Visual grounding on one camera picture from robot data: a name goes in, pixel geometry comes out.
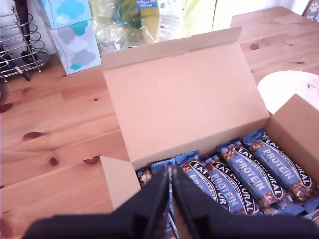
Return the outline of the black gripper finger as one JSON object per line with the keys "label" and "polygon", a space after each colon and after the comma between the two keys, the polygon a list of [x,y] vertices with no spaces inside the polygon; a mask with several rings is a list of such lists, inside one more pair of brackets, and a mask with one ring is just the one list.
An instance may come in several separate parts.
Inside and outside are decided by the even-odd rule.
{"label": "black gripper finger", "polygon": [[167,225],[169,167],[163,165],[152,179],[112,214],[112,239],[162,239]]}
{"label": "black gripper finger", "polygon": [[205,194],[176,165],[172,167],[173,197],[184,221],[185,228],[194,239],[230,239],[227,220],[231,214]]}

